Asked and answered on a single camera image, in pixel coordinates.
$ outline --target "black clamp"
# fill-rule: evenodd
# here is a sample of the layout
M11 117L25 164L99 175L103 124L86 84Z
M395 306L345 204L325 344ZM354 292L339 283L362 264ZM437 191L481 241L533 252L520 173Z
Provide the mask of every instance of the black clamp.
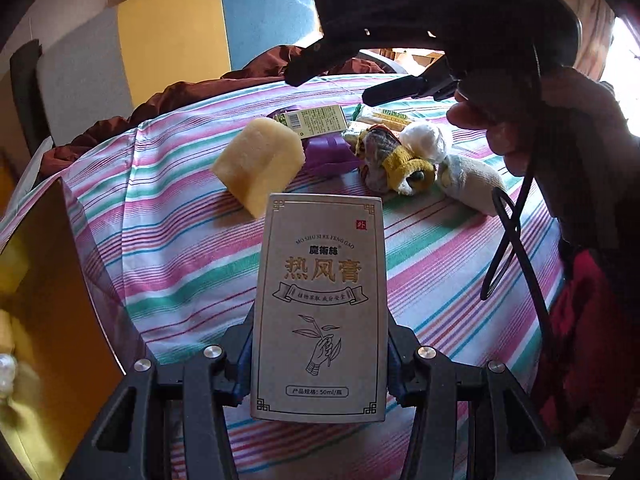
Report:
M62 480L171 478L167 403L182 400L190 480L238 478L223 406L249 394L253 307L219 344L183 364L138 360L100 410ZM450 480L454 472L458 401L469 405L468 480L574 479L562 450L508 368L457 364L388 317L389 392L415 407L400 478Z
M580 24L562 0L315 0L323 37L285 70L292 86L339 66L360 49L427 48L446 56L419 76L367 89L369 106L407 97L451 97L481 70L524 78L572 66Z

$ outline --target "yellow panel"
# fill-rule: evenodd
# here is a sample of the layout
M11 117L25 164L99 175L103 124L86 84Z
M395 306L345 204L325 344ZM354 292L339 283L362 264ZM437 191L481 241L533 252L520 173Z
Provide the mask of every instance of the yellow panel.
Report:
M0 274L8 269L0 308L12 316L18 375L0 404L0 431L32 478L59 480L122 378L86 292L59 185L0 254Z
M134 106L175 82L231 70L222 0L127 0L118 33Z

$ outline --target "chair backrest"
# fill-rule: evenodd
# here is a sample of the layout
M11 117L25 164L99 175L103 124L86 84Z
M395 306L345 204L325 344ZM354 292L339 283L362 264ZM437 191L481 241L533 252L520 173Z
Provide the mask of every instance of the chair backrest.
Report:
M177 81L219 78L315 27L312 0L127 0L40 58L51 136L66 144Z
M231 70L280 44L318 30L313 0L222 0Z

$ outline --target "barcode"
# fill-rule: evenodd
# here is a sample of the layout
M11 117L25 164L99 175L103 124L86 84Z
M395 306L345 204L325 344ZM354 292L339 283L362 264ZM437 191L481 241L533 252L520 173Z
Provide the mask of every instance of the barcode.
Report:
M294 130L302 128L302 124L300 124L300 118L298 117L298 114L287 114L287 119L291 123L291 127Z

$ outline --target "brown blanket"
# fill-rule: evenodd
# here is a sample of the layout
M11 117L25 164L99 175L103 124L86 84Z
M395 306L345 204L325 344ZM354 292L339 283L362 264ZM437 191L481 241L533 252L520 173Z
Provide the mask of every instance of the brown blanket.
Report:
M284 67L292 57L299 56L300 51L297 46L275 46L251 60L242 70L227 72L220 79L175 83L133 110L130 118L114 117L98 121L71 143L49 150L42 158L40 174L47 177L68 168L73 161L104 140L135 128L143 121L234 90L283 81ZM353 57L324 75L377 73L383 73L383 70L374 62Z

